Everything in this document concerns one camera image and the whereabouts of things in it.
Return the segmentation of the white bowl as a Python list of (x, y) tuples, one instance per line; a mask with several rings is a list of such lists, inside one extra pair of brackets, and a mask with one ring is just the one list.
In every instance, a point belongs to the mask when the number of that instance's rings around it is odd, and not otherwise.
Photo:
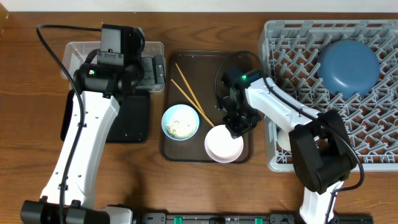
[(244, 140), (240, 136), (232, 137), (227, 127), (223, 125), (211, 128), (205, 137), (206, 153), (216, 162), (230, 163), (243, 152)]

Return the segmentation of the long wooden chopstick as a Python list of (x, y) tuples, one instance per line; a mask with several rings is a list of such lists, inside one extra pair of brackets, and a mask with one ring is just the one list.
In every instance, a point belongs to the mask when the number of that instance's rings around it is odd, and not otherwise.
[(177, 89), (180, 91), (180, 93), (194, 106), (194, 108), (202, 115), (202, 117), (208, 122), (208, 124), (214, 128), (215, 125), (213, 124), (213, 122), (207, 117), (207, 115), (198, 107), (198, 105), (196, 105), (193, 100), (182, 90), (182, 88), (173, 80), (170, 80), (176, 87)]

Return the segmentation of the light blue rice bowl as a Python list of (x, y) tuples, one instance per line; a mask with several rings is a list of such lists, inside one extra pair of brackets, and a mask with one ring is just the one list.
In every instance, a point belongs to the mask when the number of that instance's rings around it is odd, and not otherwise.
[(189, 105), (178, 104), (168, 108), (161, 121), (164, 134), (175, 141), (185, 141), (198, 131), (200, 119), (198, 113)]

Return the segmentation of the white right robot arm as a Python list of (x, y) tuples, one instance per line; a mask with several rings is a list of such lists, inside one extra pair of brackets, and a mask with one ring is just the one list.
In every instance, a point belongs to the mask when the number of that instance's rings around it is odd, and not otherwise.
[(345, 124), (335, 110), (320, 112), (301, 104), (281, 90), (263, 68), (243, 72), (225, 70), (242, 51), (220, 65), (214, 87), (221, 82), (226, 96), (216, 95), (217, 107), (226, 111), (223, 122), (232, 138), (238, 138), (267, 118), (279, 127), (277, 144), (290, 151), (294, 172), (305, 187), (299, 215), (304, 223), (369, 223), (359, 216), (333, 212), (341, 192), (359, 188), (364, 168), (349, 142)]

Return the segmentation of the white cup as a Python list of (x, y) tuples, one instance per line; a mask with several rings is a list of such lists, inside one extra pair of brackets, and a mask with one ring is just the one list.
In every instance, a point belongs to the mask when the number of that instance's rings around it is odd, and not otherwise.
[(291, 151), (289, 133), (280, 129), (277, 133), (277, 144), (285, 151)]

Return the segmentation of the short wooden chopstick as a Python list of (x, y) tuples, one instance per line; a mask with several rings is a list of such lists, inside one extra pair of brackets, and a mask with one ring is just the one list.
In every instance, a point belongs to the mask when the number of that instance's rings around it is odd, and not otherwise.
[(195, 96), (195, 94), (194, 94), (194, 92), (193, 92), (193, 90), (192, 90), (192, 88), (191, 88), (189, 82), (188, 82), (187, 79), (185, 78), (185, 75), (184, 75), (183, 72), (181, 71), (179, 65), (178, 65), (177, 63), (175, 63), (175, 66), (177, 67), (177, 69), (178, 69), (178, 71), (179, 71), (179, 73), (180, 73), (180, 75), (181, 75), (181, 77), (182, 77), (184, 83), (186, 84), (186, 86), (187, 86), (187, 88), (188, 88), (190, 94), (193, 96), (193, 99), (194, 99), (196, 105), (199, 107), (199, 109), (200, 109), (201, 112), (204, 112), (203, 108), (201, 107), (200, 102), (198, 101), (197, 97)]

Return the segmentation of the blue plate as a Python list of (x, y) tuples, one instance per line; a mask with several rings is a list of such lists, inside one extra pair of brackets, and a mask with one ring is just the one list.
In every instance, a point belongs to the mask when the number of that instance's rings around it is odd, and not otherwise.
[(368, 94), (379, 79), (380, 64), (376, 54), (355, 40), (340, 40), (320, 51), (317, 75), (331, 94), (348, 99), (355, 93)]

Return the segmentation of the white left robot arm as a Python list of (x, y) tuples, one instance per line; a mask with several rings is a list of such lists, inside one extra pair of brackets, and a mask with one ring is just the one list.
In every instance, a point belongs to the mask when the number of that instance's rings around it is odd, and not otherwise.
[(95, 210), (95, 185), (107, 142), (142, 142), (149, 124), (149, 82), (164, 81), (162, 55), (91, 51), (71, 77), (63, 147), (38, 201), (21, 209), (24, 223), (132, 223), (132, 209)]

